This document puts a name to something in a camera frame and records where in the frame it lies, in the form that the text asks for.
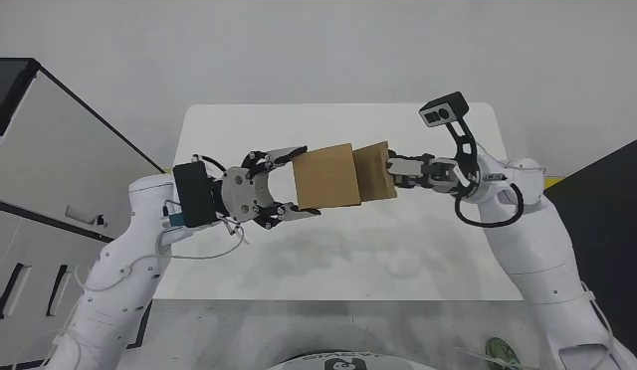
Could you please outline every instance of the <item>white cabinet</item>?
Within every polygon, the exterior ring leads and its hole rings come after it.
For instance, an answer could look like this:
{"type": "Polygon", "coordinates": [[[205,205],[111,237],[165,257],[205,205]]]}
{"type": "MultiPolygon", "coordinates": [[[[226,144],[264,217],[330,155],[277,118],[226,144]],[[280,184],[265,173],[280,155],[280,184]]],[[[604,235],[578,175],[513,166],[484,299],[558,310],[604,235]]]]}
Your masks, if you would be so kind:
{"type": "MultiPolygon", "coordinates": [[[[0,236],[6,241],[8,236],[0,236]]],[[[13,363],[15,354],[38,335],[62,327],[82,292],[73,279],[80,266],[83,275],[105,245],[49,225],[21,219],[0,263],[0,286],[6,294],[0,319],[0,365],[13,363]],[[64,274],[56,286],[63,267],[64,274]],[[10,278],[17,270],[13,283],[10,278]]],[[[43,359],[55,333],[33,340],[20,363],[43,359]]]]}
{"type": "Polygon", "coordinates": [[[46,70],[32,74],[0,136],[0,201],[115,239],[128,185],[161,169],[46,70]]]}
{"type": "Polygon", "coordinates": [[[19,362],[44,359],[54,334],[34,338],[71,312],[74,268],[86,277],[128,227],[128,185],[159,172],[39,63],[0,59],[0,366],[31,341],[19,362]]]}

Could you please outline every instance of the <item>cabinet door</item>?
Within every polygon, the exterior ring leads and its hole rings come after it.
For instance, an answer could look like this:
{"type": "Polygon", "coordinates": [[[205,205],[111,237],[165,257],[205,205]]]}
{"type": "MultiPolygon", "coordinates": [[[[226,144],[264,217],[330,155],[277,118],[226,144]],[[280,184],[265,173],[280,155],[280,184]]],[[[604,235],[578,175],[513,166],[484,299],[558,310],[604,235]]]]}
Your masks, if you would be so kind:
{"type": "Polygon", "coordinates": [[[63,326],[82,292],[73,278],[75,266],[81,267],[81,275],[85,277],[104,245],[85,236],[21,219],[0,263],[0,291],[8,298],[0,302],[3,317],[0,319],[0,366],[11,365],[18,350],[31,341],[19,362],[42,360],[46,356],[55,333],[33,339],[63,326]]]}
{"type": "Polygon", "coordinates": [[[43,73],[0,137],[1,201],[112,239],[129,224],[128,185],[158,172],[43,73]]]}

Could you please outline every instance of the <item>floor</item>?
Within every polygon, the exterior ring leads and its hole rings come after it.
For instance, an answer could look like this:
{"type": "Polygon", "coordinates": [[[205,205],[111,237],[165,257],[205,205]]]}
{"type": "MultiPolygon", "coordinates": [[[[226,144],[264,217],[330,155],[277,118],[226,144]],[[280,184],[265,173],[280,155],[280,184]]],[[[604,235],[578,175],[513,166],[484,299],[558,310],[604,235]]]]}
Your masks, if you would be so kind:
{"type": "MultiPolygon", "coordinates": [[[[166,168],[196,103],[460,90],[551,175],[637,138],[635,0],[0,0],[0,20],[2,56],[37,58],[166,168]]],[[[156,301],[119,370],[261,369],[319,348],[486,369],[451,347],[492,336],[537,364],[515,301],[156,301]]]]}
{"type": "Polygon", "coordinates": [[[454,346],[483,352],[499,336],[522,363],[537,344],[522,302],[157,300],[141,348],[118,370],[267,369],[317,349],[370,351],[440,369],[487,369],[454,346]]]}

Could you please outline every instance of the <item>cabinet handle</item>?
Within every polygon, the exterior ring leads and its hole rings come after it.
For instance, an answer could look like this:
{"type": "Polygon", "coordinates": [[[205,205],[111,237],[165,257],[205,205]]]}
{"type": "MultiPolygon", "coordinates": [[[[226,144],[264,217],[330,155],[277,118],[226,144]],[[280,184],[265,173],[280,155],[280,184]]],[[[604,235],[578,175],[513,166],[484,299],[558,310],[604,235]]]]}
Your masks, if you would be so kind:
{"type": "Polygon", "coordinates": [[[27,279],[31,273],[31,266],[21,263],[16,264],[16,267],[9,277],[9,282],[0,296],[0,319],[11,317],[13,310],[18,305],[20,295],[24,290],[24,286],[27,284],[27,279]]]}
{"type": "Polygon", "coordinates": [[[91,218],[91,216],[86,217],[85,214],[82,214],[78,210],[74,210],[71,205],[67,206],[67,210],[64,212],[64,215],[72,220],[76,220],[83,224],[91,225],[92,227],[108,227],[108,222],[105,221],[104,215],[98,214],[91,218]]]}
{"type": "Polygon", "coordinates": [[[47,316],[55,316],[58,313],[58,307],[62,303],[62,297],[67,290],[71,273],[68,271],[69,266],[60,265],[56,281],[53,284],[53,290],[49,297],[49,305],[47,305],[47,316]]]}

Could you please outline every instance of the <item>black cable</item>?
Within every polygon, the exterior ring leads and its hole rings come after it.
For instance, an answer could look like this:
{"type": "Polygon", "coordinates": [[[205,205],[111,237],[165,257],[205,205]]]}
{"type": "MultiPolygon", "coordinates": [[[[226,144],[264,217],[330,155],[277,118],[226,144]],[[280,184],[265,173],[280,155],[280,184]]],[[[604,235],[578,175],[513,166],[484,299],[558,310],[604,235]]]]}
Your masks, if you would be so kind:
{"type": "Polygon", "coordinates": [[[501,228],[501,227],[505,227],[507,225],[514,223],[522,216],[523,212],[525,211],[525,199],[522,195],[522,192],[520,191],[520,188],[515,183],[512,183],[510,186],[511,186],[511,189],[513,189],[514,192],[516,192],[516,199],[518,200],[518,208],[516,210],[516,213],[512,217],[507,219],[506,221],[482,223],[482,222],[472,221],[466,218],[460,212],[460,202],[462,201],[462,196],[460,194],[456,196],[456,202],[454,203],[454,210],[456,211],[456,215],[458,216],[458,218],[460,218],[460,221],[464,222],[465,224],[468,224],[474,227],[480,227],[480,228],[501,228]]]}
{"type": "Polygon", "coordinates": [[[208,156],[202,156],[199,154],[193,154],[193,156],[197,156],[197,157],[201,157],[202,160],[207,161],[211,164],[213,164],[215,167],[219,168],[221,170],[221,172],[226,172],[226,167],[222,166],[220,162],[218,162],[217,160],[210,158],[208,156]]]}

